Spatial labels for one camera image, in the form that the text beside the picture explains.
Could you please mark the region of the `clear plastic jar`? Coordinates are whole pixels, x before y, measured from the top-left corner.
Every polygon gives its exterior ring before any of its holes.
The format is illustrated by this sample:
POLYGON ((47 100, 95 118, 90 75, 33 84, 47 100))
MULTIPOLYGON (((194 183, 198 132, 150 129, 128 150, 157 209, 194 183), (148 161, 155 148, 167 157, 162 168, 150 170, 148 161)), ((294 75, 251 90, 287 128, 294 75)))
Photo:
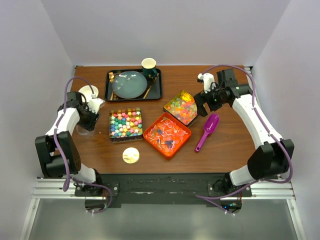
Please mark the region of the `clear plastic jar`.
POLYGON ((95 131, 94 130, 87 130, 79 125, 76 125, 76 132, 82 136, 82 137, 86 137, 86 138, 90 138, 94 135, 95 131))

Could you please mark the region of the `orange lollipop box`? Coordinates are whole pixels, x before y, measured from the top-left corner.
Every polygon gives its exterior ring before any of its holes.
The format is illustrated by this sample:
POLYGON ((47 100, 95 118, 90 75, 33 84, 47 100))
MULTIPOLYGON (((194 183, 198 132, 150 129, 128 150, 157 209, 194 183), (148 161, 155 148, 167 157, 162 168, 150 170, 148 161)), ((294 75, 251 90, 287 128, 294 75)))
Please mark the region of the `orange lollipop box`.
POLYGON ((170 159, 191 135, 188 127, 165 112, 144 131, 143 138, 164 157, 170 159))

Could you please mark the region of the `purple plastic scoop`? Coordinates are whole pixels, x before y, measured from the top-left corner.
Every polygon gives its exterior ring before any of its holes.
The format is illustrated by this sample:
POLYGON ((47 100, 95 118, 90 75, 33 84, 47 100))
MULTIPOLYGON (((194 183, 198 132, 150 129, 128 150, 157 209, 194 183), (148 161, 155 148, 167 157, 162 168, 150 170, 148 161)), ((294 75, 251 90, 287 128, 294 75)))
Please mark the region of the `purple plastic scoop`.
POLYGON ((195 152, 199 152, 202 148, 202 146, 204 145, 205 143, 205 140, 207 139, 207 137, 212 134, 218 124, 219 124, 219 121, 220 121, 220 117, 217 113, 212 113, 208 119, 206 120, 204 126, 203 126, 203 135, 202 137, 200 138, 196 148, 195 148, 195 152))

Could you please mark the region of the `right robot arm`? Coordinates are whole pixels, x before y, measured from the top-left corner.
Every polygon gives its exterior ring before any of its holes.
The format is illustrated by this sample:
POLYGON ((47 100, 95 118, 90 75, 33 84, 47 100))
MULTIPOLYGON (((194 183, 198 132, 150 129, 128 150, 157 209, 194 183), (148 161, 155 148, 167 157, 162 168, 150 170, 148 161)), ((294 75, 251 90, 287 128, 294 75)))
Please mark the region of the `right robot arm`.
POLYGON ((288 173, 282 184, 288 183, 293 176, 292 156, 294 143, 284 139, 270 124, 261 110, 256 98, 253 77, 248 74, 250 83, 240 84, 234 70, 236 66, 226 65, 217 76, 205 71, 199 73, 197 81, 203 84, 203 90, 194 95, 198 115, 205 117, 208 105, 210 111, 217 111, 228 104, 246 126, 255 151, 243 167, 228 172, 223 179, 214 183, 222 191, 222 197, 233 197, 260 180, 274 182, 276 175, 288 173))

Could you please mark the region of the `star candy tin box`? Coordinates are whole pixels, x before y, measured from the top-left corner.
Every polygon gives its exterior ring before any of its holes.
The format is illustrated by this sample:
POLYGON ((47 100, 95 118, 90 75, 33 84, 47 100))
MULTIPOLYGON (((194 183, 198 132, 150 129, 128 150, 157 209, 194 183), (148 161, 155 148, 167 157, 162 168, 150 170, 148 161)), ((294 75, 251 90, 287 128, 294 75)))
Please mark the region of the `star candy tin box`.
POLYGON ((139 107, 111 110, 109 138, 113 143, 143 139, 142 110, 139 107))

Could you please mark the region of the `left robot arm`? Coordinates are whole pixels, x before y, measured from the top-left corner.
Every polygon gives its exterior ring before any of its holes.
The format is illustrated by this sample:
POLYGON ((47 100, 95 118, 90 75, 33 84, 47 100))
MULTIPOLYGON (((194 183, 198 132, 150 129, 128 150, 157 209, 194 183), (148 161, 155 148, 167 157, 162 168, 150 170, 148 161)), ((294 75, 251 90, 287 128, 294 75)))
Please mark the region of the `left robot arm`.
POLYGON ((35 148, 41 171, 45 178, 62 179, 63 191, 70 181, 83 184, 84 191, 99 196, 104 190, 100 174, 81 162, 81 157, 72 138, 76 126, 88 132, 95 129, 100 117, 99 110, 105 101, 99 97, 87 100, 85 95, 72 91, 64 95, 64 103, 57 110, 57 118, 45 135, 35 139, 35 148))

